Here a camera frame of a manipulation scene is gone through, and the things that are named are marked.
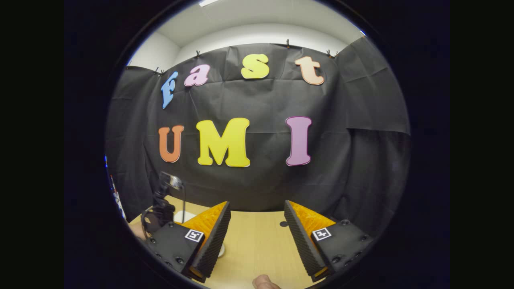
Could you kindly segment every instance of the wooden table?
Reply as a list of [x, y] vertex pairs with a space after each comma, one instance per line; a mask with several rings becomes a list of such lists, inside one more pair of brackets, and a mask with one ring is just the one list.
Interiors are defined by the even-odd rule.
[[[181, 200], [171, 196], [166, 200], [181, 210]], [[186, 203], [186, 211], [195, 215], [207, 209]], [[284, 211], [232, 211], [223, 241], [225, 253], [218, 258], [204, 285], [212, 289], [253, 289], [252, 280], [260, 274], [267, 274], [282, 289], [306, 288], [317, 283], [307, 275], [289, 227], [280, 226], [282, 221]], [[137, 217], [131, 224], [139, 222], [141, 218]]]

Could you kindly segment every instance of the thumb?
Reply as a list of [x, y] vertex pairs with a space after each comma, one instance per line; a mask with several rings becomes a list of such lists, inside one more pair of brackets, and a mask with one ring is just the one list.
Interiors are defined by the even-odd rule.
[[252, 284], [255, 289], [280, 289], [275, 283], [271, 282], [266, 274], [257, 276]]

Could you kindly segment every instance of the black backdrop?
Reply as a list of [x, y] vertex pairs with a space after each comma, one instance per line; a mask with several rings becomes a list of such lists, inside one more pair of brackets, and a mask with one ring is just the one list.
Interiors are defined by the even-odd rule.
[[[242, 60], [265, 54], [269, 75], [246, 80]], [[320, 63], [325, 81], [311, 85], [295, 60]], [[184, 86], [189, 71], [209, 64], [208, 82]], [[161, 87], [177, 71], [173, 100], [162, 108]], [[289, 167], [291, 116], [312, 120], [310, 163]], [[199, 165], [196, 124], [212, 120], [220, 135], [232, 118], [249, 119], [247, 168]], [[183, 125], [180, 159], [159, 154], [158, 129]], [[360, 38], [337, 57], [302, 47], [249, 44], [203, 53], [162, 75], [128, 67], [117, 86], [107, 122], [109, 171], [131, 220], [152, 204], [158, 172], [179, 176], [187, 200], [204, 206], [231, 202], [233, 210], [283, 210], [292, 200], [327, 216], [349, 218], [376, 235], [388, 223], [405, 185], [409, 124], [403, 95], [385, 59]], [[168, 135], [173, 151], [173, 134]], [[182, 192], [170, 190], [182, 198]]]
[[[139, 254], [108, 193], [101, 156], [108, 104], [131, 53], [160, 23], [195, 3], [65, 2], [65, 287], [191, 287]], [[356, 264], [360, 273], [330, 278], [329, 287], [447, 288], [449, 4], [330, 4], [377, 40], [391, 63], [409, 108], [413, 145], [397, 214]], [[77, 151], [80, 158], [69, 157]]]

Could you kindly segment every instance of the orange letter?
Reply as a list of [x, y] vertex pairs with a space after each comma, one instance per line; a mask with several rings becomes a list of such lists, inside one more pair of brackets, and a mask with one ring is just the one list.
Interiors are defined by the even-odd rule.
[[171, 129], [174, 134], [173, 153], [168, 152], [168, 133], [170, 128], [159, 129], [159, 152], [164, 161], [176, 162], [180, 157], [180, 134], [184, 131], [182, 125], [176, 125]]
[[320, 63], [313, 61], [310, 56], [305, 56], [295, 60], [295, 64], [300, 66], [302, 77], [305, 82], [312, 85], [320, 85], [325, 82], [322, 76], [317, 76], [314, 67], [320, 68]]

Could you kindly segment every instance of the black fabric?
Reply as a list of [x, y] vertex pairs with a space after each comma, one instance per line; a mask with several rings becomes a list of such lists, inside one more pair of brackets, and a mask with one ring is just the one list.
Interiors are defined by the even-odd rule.
[[[243, 58], [263, 53], [269, 75], [246, 80]], [[296, 59], [320, 63], [322, 85], [310, 85]], [[186, 87], [189, 71], [209, 64], [209, 80]], [[174, 72], [173, 100], [162, 109], [161, 86]], [[307, 165], [289, 167], [291, 116], [306, 116]], [[212, 120], [221, 134], [228, 121], [244, 117], [248, 168], [199, 165], [196, 124]], [[160, 127], [183, 125], [180, 159], [159, 154]], [[396, 209], [406, 181], [409, 123], [403, 96], [379, 51], [366, 38], [337, 57], [302, 47], [277, 44], [231, 46], [186, 60], [162, 76], [128, 67], [111, 103], [106, 133], [109, 170], [131, 220], [152, 204], [159, 171], [186, 184], [187, 200], [204, 206], [230, 201], [232, 210], [283, 210], [284, 200], [326, 216], [349, 218], [364, 231], [378, 232]], [[168, 150], [173, 151], [170, 133]], [[172, 191], [175, 197], [181, 193]]]

